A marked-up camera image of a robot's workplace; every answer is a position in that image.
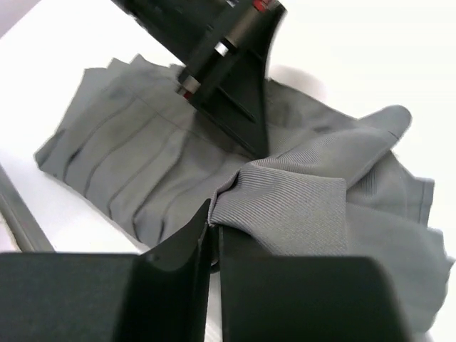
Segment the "grey pleated skirt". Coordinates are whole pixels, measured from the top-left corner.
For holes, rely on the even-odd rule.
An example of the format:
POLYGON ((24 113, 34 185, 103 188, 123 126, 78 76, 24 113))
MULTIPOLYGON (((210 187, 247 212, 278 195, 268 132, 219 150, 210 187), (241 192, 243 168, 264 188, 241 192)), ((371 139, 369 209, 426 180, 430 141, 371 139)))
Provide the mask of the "grey pleated skirt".
POLYGON ((38 167, 130 236, 153 247, 209 200, 209 223, 283 255, 355 254, 389 272, 414 333, 432 326, 452 261, 428 226, 434 183, 393 146, 411 121, 400 105, 361 119, 266 83, 271 155, 243 149, 175 92, 177 66, 137 56, 88 69, 38 167))

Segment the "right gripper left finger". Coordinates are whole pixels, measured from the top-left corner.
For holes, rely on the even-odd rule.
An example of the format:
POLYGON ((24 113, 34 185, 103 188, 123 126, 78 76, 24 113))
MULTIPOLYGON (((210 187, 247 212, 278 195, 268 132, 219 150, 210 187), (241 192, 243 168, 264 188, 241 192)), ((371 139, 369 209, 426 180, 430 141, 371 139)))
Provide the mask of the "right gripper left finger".
POLYGON ((140 255, 123 313, 124 341, 203 341, 212 236, 209 202, 178 232, 140 255))

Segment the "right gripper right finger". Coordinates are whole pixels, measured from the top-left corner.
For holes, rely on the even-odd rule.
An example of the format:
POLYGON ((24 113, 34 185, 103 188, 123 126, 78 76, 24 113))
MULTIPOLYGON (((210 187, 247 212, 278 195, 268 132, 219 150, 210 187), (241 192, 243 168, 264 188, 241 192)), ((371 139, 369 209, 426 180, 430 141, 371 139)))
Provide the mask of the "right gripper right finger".
POLYGON ((274 256, 219 228, 225 341, 401 341, 403 319, 380 266, 359 256, 274 256))

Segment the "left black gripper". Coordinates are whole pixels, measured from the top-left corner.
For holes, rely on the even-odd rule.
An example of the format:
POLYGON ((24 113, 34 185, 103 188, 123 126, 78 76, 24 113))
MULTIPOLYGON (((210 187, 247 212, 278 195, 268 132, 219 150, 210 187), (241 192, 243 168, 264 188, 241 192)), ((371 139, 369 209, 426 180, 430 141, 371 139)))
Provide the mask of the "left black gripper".
POLYGON ((116 1, 179 59, 178 91, 255 158, 269 154, 265 72, 280 1, 116 1))

